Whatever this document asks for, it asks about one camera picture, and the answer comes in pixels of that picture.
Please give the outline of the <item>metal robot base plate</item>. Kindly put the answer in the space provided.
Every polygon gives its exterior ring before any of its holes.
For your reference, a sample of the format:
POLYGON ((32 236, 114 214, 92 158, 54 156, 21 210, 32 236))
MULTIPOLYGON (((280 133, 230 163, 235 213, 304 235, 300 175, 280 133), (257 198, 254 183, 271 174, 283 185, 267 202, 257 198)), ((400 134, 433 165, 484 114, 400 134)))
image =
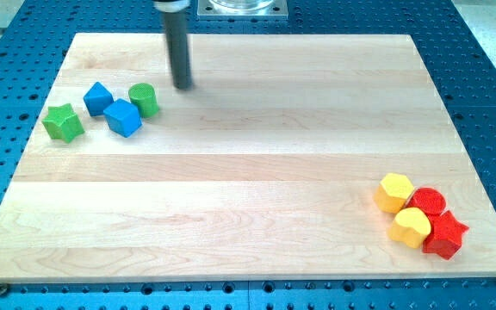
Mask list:
POLYGON ((200 20, 287 20, 287 0, 199 0, 200 20))

